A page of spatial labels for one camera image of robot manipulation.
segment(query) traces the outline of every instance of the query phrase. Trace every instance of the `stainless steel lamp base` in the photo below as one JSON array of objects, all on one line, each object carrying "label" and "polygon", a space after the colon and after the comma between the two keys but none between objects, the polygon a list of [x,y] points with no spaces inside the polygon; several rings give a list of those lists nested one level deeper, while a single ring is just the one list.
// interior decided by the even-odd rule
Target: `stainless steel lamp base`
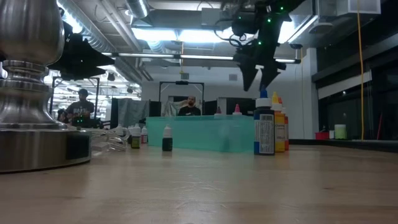
[{"label": "stainless steel lamp base", "polygon": [[86,131],[0,129],[0,173],[87,162],[90,139]]}]

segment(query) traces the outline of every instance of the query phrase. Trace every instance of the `wooden table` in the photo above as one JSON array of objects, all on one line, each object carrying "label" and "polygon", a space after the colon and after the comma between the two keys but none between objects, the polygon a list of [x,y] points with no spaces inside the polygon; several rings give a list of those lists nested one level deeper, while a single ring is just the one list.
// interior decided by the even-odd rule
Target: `wooden table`
[{"label": "wooden table", "polygon": [[0,223],[398,223],[398,155],[325,146],[275,157],[110,152],[0,175]]}]

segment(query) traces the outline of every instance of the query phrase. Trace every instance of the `man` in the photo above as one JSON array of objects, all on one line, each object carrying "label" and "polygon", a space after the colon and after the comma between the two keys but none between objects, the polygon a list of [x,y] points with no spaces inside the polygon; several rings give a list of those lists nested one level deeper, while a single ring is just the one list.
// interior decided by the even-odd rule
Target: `man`
[{"label": "man", "polygon": [[87,90],[79,90],[79,101],[72,103],[65,111],[68,114],[68,118],[74,116],[90,118],[90,114],[94,112],[94,103],[87,101],[87,96]]},{"label": "man", "polygon": [[201,111],[195,106],[196,98],[194,96],[188,97],[188,106],[184,106],[178,112],[178,116],[200,116]]}]

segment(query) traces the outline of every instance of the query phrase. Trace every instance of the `countertop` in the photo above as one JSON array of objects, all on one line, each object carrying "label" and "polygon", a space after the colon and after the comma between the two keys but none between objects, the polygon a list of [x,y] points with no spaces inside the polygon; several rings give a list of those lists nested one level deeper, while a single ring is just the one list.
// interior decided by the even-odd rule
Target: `countertop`
[{"label": "countertop", "polygon": [[397,223],[398,154],[291,146],[275,157],[156,147],[0,175],[0,223]]}]

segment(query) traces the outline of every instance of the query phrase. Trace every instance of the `teal container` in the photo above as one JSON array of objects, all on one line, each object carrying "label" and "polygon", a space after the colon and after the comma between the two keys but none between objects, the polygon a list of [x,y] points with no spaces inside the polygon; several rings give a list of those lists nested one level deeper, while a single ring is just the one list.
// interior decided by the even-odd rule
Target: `teal container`
[{"label": "teal container", "polygon": [[162,147],[166,124],[172,128],[174,148],[219,152],[252,152],[253,149],[253,117],[150,117],[147,118],[148,145]]}]

